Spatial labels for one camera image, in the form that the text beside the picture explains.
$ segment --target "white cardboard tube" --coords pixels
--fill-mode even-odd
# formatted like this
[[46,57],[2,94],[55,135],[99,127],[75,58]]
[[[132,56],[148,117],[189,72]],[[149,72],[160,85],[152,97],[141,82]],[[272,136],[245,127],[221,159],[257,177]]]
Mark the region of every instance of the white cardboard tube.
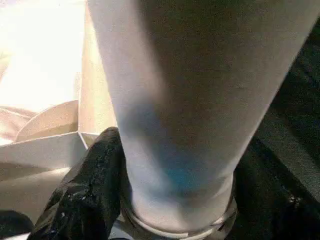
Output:
[[92,0],[126,156],[125,199],[152,228],[206,228],[319,12],[318,0]]

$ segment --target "black plastic bag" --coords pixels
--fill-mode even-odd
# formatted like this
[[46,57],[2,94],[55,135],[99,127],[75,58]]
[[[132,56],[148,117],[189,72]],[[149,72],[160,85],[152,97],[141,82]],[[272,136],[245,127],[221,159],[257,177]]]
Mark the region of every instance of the black plastic bag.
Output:
[[118,129],[110,127],[64,177],[28,240],[107,240],[120,214],[123,160]]

